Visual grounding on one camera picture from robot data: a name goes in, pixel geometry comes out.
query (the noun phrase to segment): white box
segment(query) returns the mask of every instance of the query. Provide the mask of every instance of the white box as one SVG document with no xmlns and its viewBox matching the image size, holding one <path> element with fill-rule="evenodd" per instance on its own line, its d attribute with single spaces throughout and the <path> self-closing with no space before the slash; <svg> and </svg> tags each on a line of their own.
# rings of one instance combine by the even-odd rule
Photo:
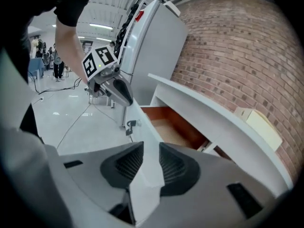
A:
<svg viewBox="0 0 304 228">
<path fill-rule="evenodd" d="M 234 114 L 253 128 L 276 151 L 282 143 L 282 138 L 276 128 L 259 111 L 238 107 Z"/>
</svg>

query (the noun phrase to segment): white cabinet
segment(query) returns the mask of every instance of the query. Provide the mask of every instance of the white cabinet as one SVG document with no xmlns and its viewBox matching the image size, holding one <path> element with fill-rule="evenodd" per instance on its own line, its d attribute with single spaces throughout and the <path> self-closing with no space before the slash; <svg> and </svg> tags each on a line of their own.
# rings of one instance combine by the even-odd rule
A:
<svg viewBox="0 0 304 228">
<path fill-rule="evenodd" d="M 218 146 L 248 174 L 279 196 L 293 187 L 292 180 L 267 142 L 236 115 L 211 99 L 170 80 L 151 75 L 158 85 L 150 106 L 136 101 L 127 108 L 125 123 L 136 120 L 132 140 L 147 149 L 167 142 L 213 153 Z"/>
</svg>

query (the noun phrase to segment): refrigerator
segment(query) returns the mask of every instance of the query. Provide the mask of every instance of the refrigerator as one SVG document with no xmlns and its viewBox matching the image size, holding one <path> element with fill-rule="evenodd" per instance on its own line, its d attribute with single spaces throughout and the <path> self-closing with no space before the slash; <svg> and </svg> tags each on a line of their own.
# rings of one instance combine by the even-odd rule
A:
<svg viewBox="0 0 304 228">
<path fill-rule="evenodd" d="M 149 105 L 157 82 L 148 74 L 171 78 L 188 29 L 161 0 L 146 6 L 140 19 L 129 26 L 132 28 L 126 35 L 121 74 L 130 82 L 138 104 Z M 116 122 L 124 126 L 125 107 L 116 104 L 114 110 Z"/>
</svg>

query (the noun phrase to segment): cable on floor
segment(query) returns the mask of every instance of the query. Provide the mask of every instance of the cable on floor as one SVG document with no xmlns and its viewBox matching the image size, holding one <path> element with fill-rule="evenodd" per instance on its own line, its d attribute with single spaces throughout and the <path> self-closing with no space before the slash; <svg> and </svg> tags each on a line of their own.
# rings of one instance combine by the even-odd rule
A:
<svg viewBox="0 0 304 228">
<path fill-rule="evenodd" d="M 43 98 L 40 98 L 39 100 L 43 100 Z M 37 100 L 35 103 L 33 103 L 32 105 L 36 104 L 39 100 Z"/>
<path fill-rule="evenodd" d="M 93 105 L 100 113 L 102 113 L 103 115 L 107 116 L 108 118 L 110 118 L 112 121 L 114 121 L 114 122 L 116 123 L 116 121 L 115 121 L 112 117 L 110 117 L 110 116 L 107 115 L 106 113 L 104 113 L 104 112 L 102 112 L 101 110 L 99 110 L 93 102 L 92 102 L 92 105 Z"/>
<path fill-rule="evenodd" d="M 38 93 L 38 95 L 40 95 L 40 94 L 42 94 L 42 93 L 44 93 L 44 92 L 55 92 L 55 91 L 62 91 L 62 90 L 67 90 L 67 89 L 75 89 L 76 87 L 79 86 L 80 81 L 81 81 L 81 78 L 76 79 L 75 82 L 74 82 L 74 86 L 69 87 L 69 88 L 63 88 L 63 89 L 52 89 L 52 88 L 51 88 L 51 89 L 46 89 L 46 90 L 44 90 L 44 91 L 42 91 L 42 92 L 39 92 L 39 91 L 37 90 L 37 88 L 36 88 L 36 81 L 35 81 L 34 75 L 33 75 L 31 72 L 29 72 L 29 73 L 31 74 L 31 78 L 32 78 L 32 80 L 34 81 L 35 91 Z"/>
<path fill-rule="evenodd" d="M 70 131 L 70 129 L 74 126 L 74 124 L 78 121 L 78 119 L 82 116 L 83 113 L 86 112 L 86 110 L 90 107 L 90 105 L 87 106 L 87 108 L 77 117 L 77 119 L 73 122 L 73 124 L 68 128 L 68 130 L 66 131 L 66 133 L 63 135 L 62 139 L 60 140 L 59 144 L 57 145 L 57 150 L 61 144 L 61 142 L 63 141 L 63 139 L 66 137 L 67 133 Z"/>
</svg>

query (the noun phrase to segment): ceiling light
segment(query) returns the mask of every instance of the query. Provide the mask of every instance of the ceiling light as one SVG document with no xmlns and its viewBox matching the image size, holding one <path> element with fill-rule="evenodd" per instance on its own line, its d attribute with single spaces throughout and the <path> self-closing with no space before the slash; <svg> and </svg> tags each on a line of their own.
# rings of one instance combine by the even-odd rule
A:
<svg viewBox="0 0 304 228">
<path fill-rule="evenodd" d="M 90 24 L 90 26 L 99 27 L 99 28 L 106 28 L 106 29 L 113 29 L 113 27 L 105 26 L 105 25 L 97 25 L 97 24 Z"/>
<path fill-rule="evenodd" d="M 98 38 L 98 37 L 96 37 L 96 39 L 98 39 L 98 40 L 105 40 L 105 41 L 111 41 L 111 40 L 108 40 L 108 39 L 103 39 L 103 38 Z"/>
</svg>

